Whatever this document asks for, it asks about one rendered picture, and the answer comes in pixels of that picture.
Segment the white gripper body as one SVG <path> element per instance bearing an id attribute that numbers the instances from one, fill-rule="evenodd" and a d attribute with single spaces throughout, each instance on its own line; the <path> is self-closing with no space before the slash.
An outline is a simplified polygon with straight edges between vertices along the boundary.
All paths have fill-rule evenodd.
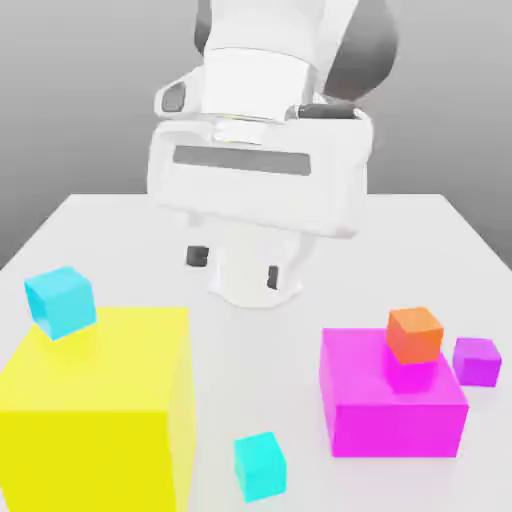
<path id="1" fill-rule="evenodd" d="M 360 228 L 371 119 L 228 119 L 160 123 L 147 192 L 178 211 L 325 237 Z"/>

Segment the small sky blue cube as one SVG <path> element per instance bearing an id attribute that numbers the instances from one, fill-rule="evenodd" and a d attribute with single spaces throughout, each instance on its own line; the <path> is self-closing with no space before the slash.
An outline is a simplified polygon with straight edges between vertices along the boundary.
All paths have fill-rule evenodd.
<path id="1" fill-rule="evenodd" d="M 97 320 L 91 282 L 71 266 L 28 278 L 24 288 L 34 322 L 52 341 Z"/>

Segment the small orange cube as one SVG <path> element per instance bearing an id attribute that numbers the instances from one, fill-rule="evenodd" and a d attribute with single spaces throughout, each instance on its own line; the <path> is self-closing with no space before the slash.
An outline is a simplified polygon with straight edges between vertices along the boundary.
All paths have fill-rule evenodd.
<path id="1" fill-rule="evenodd" d="M 389 313 L 386 343 L 404 365 L 439 358 L 444 328 L 426 307 L 395 309 Z"/>

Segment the small turquoise cube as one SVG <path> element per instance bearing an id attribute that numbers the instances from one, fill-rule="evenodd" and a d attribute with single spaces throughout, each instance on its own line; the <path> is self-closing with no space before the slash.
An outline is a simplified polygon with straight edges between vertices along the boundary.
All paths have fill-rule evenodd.
<path id="1" fill-rule="evenodd" d="M 287 461 L 273 432 L 234 441 L 234 473 L 245 503 L 283 494 Z"/>

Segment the small purple cube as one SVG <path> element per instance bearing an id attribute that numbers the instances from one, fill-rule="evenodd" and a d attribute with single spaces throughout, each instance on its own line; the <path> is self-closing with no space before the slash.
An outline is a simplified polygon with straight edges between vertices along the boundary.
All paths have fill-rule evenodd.
<path id="1" fill-rule="evenodd" d="M 458 338 L 452 365 L 461 386 L 495 387 L 502 357 L 491 339 Z"/>

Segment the large magenta box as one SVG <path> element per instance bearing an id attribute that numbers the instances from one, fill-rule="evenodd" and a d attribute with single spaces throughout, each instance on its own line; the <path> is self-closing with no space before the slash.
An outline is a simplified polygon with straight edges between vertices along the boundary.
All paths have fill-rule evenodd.
<path id="1" fill-rule="evenodd" d="M 338 458 L 453 458 L 469 410 L 446 358 L 403 365 L 382 328 L 325 328 L 319 383 Z"/>

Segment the large yellow box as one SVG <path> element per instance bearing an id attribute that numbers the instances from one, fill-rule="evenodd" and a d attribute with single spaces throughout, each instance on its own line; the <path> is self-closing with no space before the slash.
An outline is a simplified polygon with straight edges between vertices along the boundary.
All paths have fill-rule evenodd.
<path id="1" fill-rule="evenodd" d="M 188 312 L 104 307 L 0 372 L 8 512 L 187 512 L 196 445 Z"/>

